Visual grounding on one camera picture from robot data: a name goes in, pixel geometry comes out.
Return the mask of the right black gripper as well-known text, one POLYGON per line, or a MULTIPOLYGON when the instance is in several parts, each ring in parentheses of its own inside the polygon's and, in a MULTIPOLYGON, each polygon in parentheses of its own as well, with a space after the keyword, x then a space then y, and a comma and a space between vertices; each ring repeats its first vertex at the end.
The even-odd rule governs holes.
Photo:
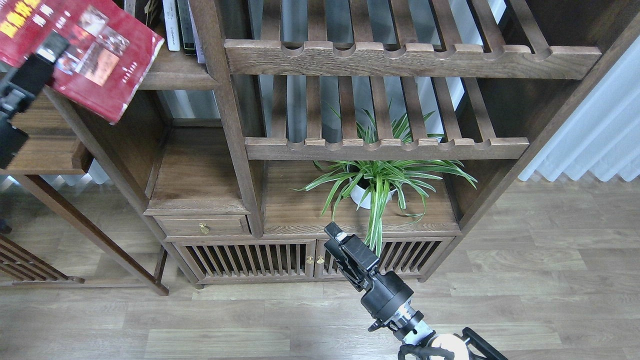
POLYGON ((347 235, 334 222, 327 224, 324 232, 329 236, 324 246, 336 259, 343 276, 357 292, 365 292, 360 302, 374 319, 368 332, 380 328, 389 328, 394 333, 412 332, 413 290, 395 272, 380 273, 379 257, 356 235, 347 235))

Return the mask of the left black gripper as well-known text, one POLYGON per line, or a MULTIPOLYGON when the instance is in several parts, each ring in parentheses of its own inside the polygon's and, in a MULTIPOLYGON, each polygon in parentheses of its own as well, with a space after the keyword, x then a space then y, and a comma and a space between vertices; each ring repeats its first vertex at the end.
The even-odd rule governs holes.
POLYGON ((14 68, 1 81, 0 166, 4 170, 29 138, 15 127, 12 119, 25 112, 53 76, 55 63, 70 46, 69 40, 52 30, 23 65, 14 68))

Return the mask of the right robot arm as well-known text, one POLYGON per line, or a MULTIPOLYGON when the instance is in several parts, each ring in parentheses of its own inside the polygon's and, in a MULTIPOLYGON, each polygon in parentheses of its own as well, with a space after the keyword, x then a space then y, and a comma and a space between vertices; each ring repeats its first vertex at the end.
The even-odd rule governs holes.
POLYGON ((422 312, 411 305, 413 289, 395 272, 379 271, 380 258, 356 234, 348 235, 334 222, 324 228, 324 247, 357 292, 374 319, 368 332, 388 328, 402 342, 397 357, 418 360, 505 360, 506 357, 468 326, 457 333, 437 333, 422 312))

